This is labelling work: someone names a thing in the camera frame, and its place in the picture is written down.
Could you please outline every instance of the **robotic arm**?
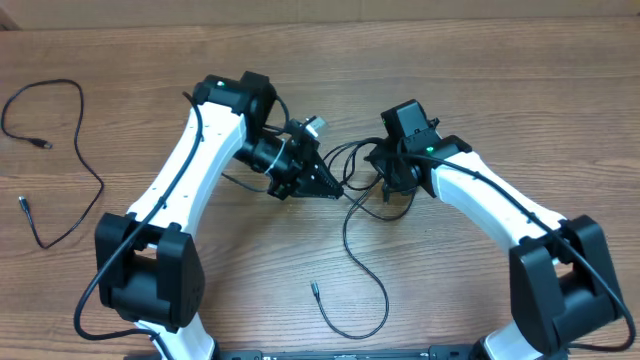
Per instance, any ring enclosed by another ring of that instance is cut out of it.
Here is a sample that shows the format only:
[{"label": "robotic arm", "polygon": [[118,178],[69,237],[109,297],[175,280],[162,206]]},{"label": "robotic arm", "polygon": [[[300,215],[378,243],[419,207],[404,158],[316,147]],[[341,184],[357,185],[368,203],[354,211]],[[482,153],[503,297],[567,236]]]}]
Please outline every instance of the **robotic arm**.
[{"label": "robotic arm", "polygon": [[[305,123],[287,121],[282,132],[290,135],[288,140],[265,126],[277,99],[267,77],[247,72],[237,82],[208,76],[196,86],[194,99],[203,118],[202,143],[165,206],[144,226],[134,246],[114,263],[99,286],[103,305],[139,328],[155,331],[174,359],[205,360],[221,355],[197,314],[204,293],[204,272],[193,239],[227,163],[235,157],[269,176],[268,193],[281,200],[288,196],[336,199],[342,195],[342,187],[317,152],[319,143],[311,126],[316,118]],[[498,184],[568,239],[621,297],[604,235],[595,222],[586,216],[568,221],[527,199],[491,172],[468,144],[455,136],[442,139],[435,130],[438,120],[427,120],[415,100],[384,112],[382,117],[389,136],[368,160],[385,180],[385,197],[390,191],[419,184],[433,197],[469,216],[510,259],[514,322],[474,347],[441,353],[442,347],[432,346],[418,353],[417,359],[424,359],[425,354],[435,358],[436,353],[440,354],[438,359],[558,356],[569,342],[620,317],[602,286],[581,266],[574,265],[570,274],[557,278],[554,263],[570,263],[571,257],[503,195],[487,183],[433,159],[477,171]],[[182,138],[149,189],[126,216],[103,216],[95,237],[98,268],[156,205],[158,196],[184,163],[196,127],[192,109]],[[156,259],[136,255],[135,250],[147,246],[157,247]],[[402,358],[411,359],[407,354]]]}]

